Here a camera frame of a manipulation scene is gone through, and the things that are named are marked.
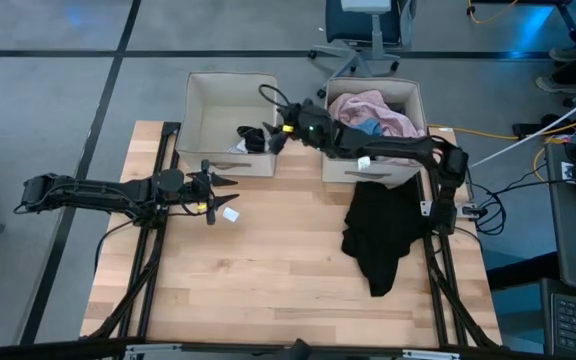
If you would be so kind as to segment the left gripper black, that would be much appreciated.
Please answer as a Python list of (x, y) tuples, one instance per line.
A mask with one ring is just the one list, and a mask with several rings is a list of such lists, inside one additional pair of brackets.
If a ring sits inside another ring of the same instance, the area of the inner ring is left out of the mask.
[(216, 222), (216, 208), (236, 199), (238, 194), (215, 196), (212, 186), (233, 186), (237, 185), (238, 182), (223, 178), (217, 174), (212, 174), (210, 177), (209, 169), (210, 161), (204, 159), (201, 161), (199, 171), (188, 173), (188, 177), (191, 179), (191, 194), (194, 196), (197, 210), (191, 211), (188, 208), (185, 208), (185, 211), (189, 216), (205, 215), (207, 224), (214, 225)]

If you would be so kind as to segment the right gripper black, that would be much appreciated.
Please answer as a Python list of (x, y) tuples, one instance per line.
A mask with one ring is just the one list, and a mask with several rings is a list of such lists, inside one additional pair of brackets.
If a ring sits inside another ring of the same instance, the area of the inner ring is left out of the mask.
[(288, 138), (317, 149), (330, 149), (334, 146), (337, 130), (333, 120), (327, 110), (311, 99), (289, 103), (280, 109), (280, 115), (283, 119), (280, 126), (263, 122), (264, 128), (271, 135), (269, 150), (272, 154), (280, 154)]

